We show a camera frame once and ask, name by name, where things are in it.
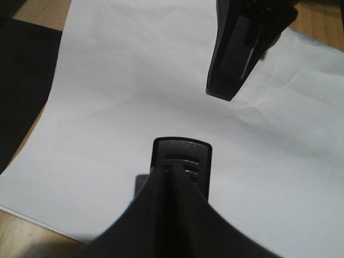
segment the black plastic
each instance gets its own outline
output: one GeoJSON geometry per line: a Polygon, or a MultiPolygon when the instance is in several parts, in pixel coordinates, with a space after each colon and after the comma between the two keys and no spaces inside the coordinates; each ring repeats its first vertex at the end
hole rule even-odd
{"type": "Polygon", "coordinates": [[[228,224],[208,204],[185,172],[184,161],[164,158],[170,150],[179,154],[178,149],[180,154],[190,155],[186,146],[191,146],[192,157],[209,160],[204,155],[204,147],[211,153],[206,143],[157,139],[149,178],[128,209],[98,239],[70,258],[278,257],[228,224]],[[194,144],[202,147],[193,149],[194,144]]]}
{"type": "Polygon", "coordinates": [[[0,174],[47,101],[61,34],[0,17],[0,174]]]}
{"type": "Polygon", "coordinates": [[[230,101],[258,60],[297,17],[283,0],[217,0],[218,32],[207,94],[230,101]]]}

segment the white paper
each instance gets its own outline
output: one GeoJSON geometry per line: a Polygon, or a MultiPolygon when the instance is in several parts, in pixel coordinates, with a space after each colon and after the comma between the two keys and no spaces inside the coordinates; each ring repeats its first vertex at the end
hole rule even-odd
{"type": "Polygon", "coordinates": [[[344,54],[290,29],[234,100],[205,94],[215,0],[74,0],[52,91],[0,176],[3,209],[84,242],[157,137],[213,146],[210,204],[279,255],[344,253],[344,54]]]}

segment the wooden surface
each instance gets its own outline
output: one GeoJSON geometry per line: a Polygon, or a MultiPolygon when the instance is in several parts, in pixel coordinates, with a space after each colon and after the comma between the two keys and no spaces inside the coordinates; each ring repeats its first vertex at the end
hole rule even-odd
{"type": "MultiPolygon", "coordinates": [[[[63,30],[70,1],[27,0],[17,12],[13,12],[13,17],[63,30]]],[[[338,6],[304,1],[296,8],[299,16],[292,28],[344,51],[338,6]]],[[[82,246],[78,241],[0,210],[0,258],[62,258],[82,246]]]]}

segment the black clamp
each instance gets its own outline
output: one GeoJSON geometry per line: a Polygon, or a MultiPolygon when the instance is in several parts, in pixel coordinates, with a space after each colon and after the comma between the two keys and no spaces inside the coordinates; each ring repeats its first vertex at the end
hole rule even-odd
{"type": "Polygon", "coordinates": [[[207,94],[230,101],[297,17],[294,0],[217,0],[218,32],[207,94]]]}
{"type": "Polygon", "coordinates": [[[205,142],[156,139],[149,177],[133,202],[70,258],[277,258],[208,204],[211,153],[205,142]]]}

